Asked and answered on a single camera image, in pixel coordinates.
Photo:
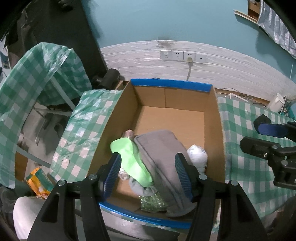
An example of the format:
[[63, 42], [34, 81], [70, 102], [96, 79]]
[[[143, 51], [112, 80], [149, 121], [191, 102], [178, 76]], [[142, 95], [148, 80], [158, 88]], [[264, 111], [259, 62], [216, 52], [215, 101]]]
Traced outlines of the grey towel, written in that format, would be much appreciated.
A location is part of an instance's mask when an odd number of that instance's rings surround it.
[[135, 180], [129, 182], [130, 187], [140, 196], [153, 196], [158, 193], [167, 203], [167, 217], [184, 216], [196, 207], [184, 193], [177, 171], [175, 169], [175, 155], [183, 154], [185, 160], [191, 164], [186, 148], [168, 130], [153, 131], [137, 135], [134, 138], [140, 158], [152, 176], [151, 188], [142, 188]]

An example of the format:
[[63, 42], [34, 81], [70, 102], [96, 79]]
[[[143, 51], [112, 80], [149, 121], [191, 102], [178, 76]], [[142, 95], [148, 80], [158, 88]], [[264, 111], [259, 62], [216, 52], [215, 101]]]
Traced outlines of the white fluffy soft item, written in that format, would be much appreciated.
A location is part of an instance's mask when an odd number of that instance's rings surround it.
[[208, 161], [207, 152], [197, 145], [192, 145], [187, 149], [187, 154], [189, 155], [192, 165], [198, 170], [198, 172], [200, 174], [205, 174]]

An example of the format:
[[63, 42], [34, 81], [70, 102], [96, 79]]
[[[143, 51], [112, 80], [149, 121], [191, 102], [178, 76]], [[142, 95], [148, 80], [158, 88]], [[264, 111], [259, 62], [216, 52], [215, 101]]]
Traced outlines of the green checkered plastic sheet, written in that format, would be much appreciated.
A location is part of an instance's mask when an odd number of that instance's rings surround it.
[[15, 154], [19, 135], [36, 102], [64, 104], [56, 80], [70, 100], [91, 90], [82, 61], [72, 48], [39, 43], [27, 51], [1, 83], [1, 185], [15, 187]]

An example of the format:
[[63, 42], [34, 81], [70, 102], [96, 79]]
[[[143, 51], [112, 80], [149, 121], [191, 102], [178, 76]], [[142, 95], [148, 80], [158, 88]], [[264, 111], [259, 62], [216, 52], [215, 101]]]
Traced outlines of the green checkered tablecloth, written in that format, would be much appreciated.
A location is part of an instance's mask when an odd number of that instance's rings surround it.
[[121, 155], [121, 166], [142, 187], [154, 186], [166, 209], [146, 213], [127, 181], [116, 178], [101, 205], [150, 221], [184, 223], [195, 204], [186, 197], [175, 156], [192, 145], [207, 153], [205, 173], [236, 180], [259, 217], [295, 196], [295, 133], [291, 118], [244, 101], [218, 97], [211, 85], [192, 88], [133, 85], [82, 94], [50, 166], [56, 180], [81, 181]]

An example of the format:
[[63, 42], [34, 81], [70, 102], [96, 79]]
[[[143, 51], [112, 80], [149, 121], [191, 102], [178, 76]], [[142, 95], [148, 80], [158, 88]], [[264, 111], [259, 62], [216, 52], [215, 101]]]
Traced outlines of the light green sock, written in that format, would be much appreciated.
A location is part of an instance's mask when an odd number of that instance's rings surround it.
[[144, 188], [153, 185], [152, 176], [140, 158], [137, 145], [129, 138], [119, 138], [110, 144], [112, 153], [121, 155], [123, 170]]

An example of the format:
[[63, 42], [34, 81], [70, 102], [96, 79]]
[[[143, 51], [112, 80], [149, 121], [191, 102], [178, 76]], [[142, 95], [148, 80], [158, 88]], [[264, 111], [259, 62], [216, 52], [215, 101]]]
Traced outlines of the blue edged cardboard box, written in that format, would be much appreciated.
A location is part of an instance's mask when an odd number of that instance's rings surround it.
[[136, 135], [168, 130], [185, 148], [203, 147], [208, 154], [206, 175], [225, 181], [223, 129], [212, 85], [132, 79], [121, 85], [118, 100], [110, 97], [108, 91], [92, 105], [94, 126], [90, 138], [95, 142], [95, 152], [89, 173], [109, 161], [111, 142], [126, 130], [133, 130]]

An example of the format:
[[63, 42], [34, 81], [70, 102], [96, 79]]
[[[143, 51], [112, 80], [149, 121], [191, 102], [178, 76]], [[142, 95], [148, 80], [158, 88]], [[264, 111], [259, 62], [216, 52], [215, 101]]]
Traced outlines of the green sparkly scrubber cloth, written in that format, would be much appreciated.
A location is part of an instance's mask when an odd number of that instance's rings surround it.
[[163, 212], [168, 207], [159, 192], [153, 196], [141, 196], [140, 203], [141, 210], [149, 213]]

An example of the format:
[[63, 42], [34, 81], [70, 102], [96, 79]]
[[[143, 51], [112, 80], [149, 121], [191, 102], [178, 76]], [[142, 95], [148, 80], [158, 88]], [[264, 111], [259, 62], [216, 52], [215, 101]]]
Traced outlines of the black cylinder object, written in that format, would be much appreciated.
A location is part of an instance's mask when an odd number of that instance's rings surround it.
[[95, 75], [92, 80], [93, 89], [113, 90], [119, 82], [120, 73], [116, 69], [109, 69], [104, 77]]

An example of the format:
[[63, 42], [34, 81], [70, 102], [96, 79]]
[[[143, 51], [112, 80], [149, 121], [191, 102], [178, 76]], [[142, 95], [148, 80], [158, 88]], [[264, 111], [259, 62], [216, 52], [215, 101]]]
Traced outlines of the white wall socket strip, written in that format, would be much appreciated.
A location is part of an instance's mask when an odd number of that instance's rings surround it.
[[192, 51], [160, 50], [160, 59], [163, 61], [179, 61], [187, 63], [207, 63], [207, 54]]

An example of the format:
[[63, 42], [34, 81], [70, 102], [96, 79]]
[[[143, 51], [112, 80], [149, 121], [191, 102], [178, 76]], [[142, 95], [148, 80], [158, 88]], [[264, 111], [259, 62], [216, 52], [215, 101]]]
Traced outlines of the white electric kettle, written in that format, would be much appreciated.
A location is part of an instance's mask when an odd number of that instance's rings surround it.
[[280, 110], [282, 110], [282, 107], [284, 106], [284, 104], [285, 104], [284, 97], [280, 93], [277, 93], [276, 96], [267, 105], [266, 108], [269, 109], [270, 111], [278, 113]]

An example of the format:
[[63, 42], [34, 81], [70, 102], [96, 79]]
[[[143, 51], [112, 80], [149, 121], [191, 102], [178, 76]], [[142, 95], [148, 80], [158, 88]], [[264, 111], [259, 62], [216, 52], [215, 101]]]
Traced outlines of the orange snack package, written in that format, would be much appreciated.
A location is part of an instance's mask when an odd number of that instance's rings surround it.
[[26, 182], [36, 196], [41, 199], [47, 199], [55, 186], [40, 167], [35, 168], [29, 173]]

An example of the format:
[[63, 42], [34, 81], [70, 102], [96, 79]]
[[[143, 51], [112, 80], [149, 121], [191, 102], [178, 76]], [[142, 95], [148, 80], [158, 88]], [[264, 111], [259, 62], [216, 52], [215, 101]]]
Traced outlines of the white pink soft doll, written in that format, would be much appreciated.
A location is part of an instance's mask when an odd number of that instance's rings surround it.
[[133, 141], [133, 139], [134, 139], [134, 132], [133, 132], [133, 130], [127, 130], [127, 131], [125, 131], [125, 132], [122, 134], [122, 138], [128, 138], [128, 139], [130, 139], [131, 141]]

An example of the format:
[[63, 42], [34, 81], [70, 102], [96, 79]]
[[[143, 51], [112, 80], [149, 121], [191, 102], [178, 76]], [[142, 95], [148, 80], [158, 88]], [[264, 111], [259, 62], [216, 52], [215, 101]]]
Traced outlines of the white paper roll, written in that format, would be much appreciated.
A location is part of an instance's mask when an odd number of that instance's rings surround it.
[[13, 209], [13, 221], [18, 239], [26, 240], [28, 238], [35, 219], [44, 203], [44, 199], [37, 197], [23, 196], [16, 200]]

